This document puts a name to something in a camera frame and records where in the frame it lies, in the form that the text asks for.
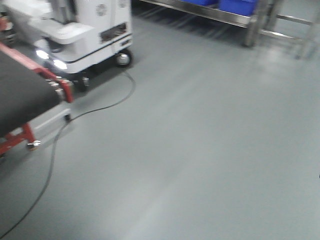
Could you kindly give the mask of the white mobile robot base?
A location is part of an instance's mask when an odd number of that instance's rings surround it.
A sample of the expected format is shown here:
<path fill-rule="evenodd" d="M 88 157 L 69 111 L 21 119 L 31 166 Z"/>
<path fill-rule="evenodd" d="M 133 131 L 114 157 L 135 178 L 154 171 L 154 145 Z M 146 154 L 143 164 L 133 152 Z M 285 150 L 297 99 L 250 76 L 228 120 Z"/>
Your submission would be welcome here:
<path fill-rule="evenodd" d="M 129 0 L 5 0 L 21 38 L 55 74 L 81 92 L 86 70 L 107 59 L 120 68 L 133 62 L 132 3 Z"/>

